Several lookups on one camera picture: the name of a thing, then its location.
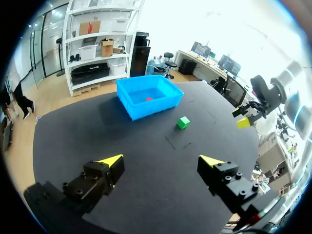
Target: green cube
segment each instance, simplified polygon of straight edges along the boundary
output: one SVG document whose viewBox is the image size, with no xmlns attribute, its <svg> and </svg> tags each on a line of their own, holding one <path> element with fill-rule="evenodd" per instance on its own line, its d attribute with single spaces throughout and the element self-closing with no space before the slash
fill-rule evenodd
<svg viewBox="0 0 312 234">
<path fill-rule="evenodd" d="M 180 129 L 186 128 L 187 126 L 189 126 L 189 124 L 190 120 L 186 118 L 186 116 L 180 118 L 179 121 L 177 122 L 177 125 L 180 127 Z"/>
</svg>

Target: white storage bin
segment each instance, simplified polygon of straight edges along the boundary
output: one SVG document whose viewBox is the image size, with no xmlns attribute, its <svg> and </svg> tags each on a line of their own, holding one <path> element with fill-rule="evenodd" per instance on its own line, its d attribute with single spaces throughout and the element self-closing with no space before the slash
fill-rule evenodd
<svg viewBox="0 0 312 234">
<path fill-rule="evenodd" d="M 113 5 L 114 0 L 97 0 L 98 6 L 107 6 L 107 5 Z"/>
<path fill-rule="evenodd" d="M 98 45 L 88 45 L 79 48 L 81 60 L 90 60 L 96 58 L 96 50 Z"/>
<path fill-rule="evenodd" d="M 114 58 L 107 60 L 107 64 L 110 70 L 110 73 L 113 76 L 119 76 L 125 73 L 126 62 L 121 58 Z"/>
<path fill-rule="evenodd" d="M 113 19 L 112 31 L 113 32 L 126 32 L 130 19 L 116 18 Z"/>
<path fill-rule="evenodd" d="M 79 10 L 88 7 L 90 0 L 75 0 L 72 10 Z"/>
</svg>

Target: person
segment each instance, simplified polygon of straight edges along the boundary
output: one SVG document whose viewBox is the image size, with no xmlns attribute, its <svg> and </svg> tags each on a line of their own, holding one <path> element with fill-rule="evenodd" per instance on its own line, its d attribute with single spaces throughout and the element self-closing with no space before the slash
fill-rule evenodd
<svg viewBox="0 0 312 234">
<path fill-rule="evenodd" d="M 23 91 L 21 89 L 20 84 L 20 75 L 16 70 L 14 58 L 12 58 L 10 61 L 7 75 L 16 102 L 24 112 L 23 119 L 25 120 L 30 115 L 28 108 L 31 109 L 32 113 L 35 112 L 35 103 L 23 95 Z"/>
<path fill-rule="evenodd" d="M 0 105 L 2 111 L 6 113 L 7 117 L 11 122 L 13 122 L 15 119 L 12 118 L 9 109 L 11 109 L 14 112 L 16 117 L 19 116 L 18 111 L 15 110 L 14 105 L 11 103 L 11 99 L 6 89 L 6 86 L 4 86 L 2 90 L 0 90 Z"/>
</svg>

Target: black table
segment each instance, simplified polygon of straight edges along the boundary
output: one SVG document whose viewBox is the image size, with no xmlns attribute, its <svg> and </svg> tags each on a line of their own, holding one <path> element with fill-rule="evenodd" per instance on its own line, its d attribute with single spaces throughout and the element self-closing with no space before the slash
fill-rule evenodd
<svg viewBox="0 0 312 234">
<path fill-rule="evenodd" d="M 196 172 L 198 156 L 233 161 L 248 178 L 258 136 L 237 129 L 234 107 L 208 84 L 177 86 L 185 93 L 177 107 L 136 121 L 116 93 L 44 115 L 35 130 L 36 182 L 61 190 L 85 162 L 124 154 L 125 173 L 85 220 L 119 233 L 219 233 L 232 214 Z M 183 116 L 191 123 L 180 130 Z"/>
</svg>

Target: black pants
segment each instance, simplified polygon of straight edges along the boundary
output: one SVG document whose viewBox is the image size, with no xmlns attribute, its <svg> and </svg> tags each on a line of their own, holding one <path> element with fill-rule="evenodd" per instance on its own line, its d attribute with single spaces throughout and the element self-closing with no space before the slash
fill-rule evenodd
<svg viewBox="0 0 312 234">
<path fill-rule="evenodd" d="M 33 102 L 31 100 L 27 99 L 27 97 L 25 97 L 23 95 L 23 91 L 21 90 L 21 84 L 20 83 L 18 84 L 18 86 L 14 90 L 13 94 L 16 98 L 16 102 L 18 103 L 20 108 L 23 110 L 24 114 L 27 114 L 28 113 L 27 107 L 29 107 L 29 108 L 32 107 Z"/>
</svg>

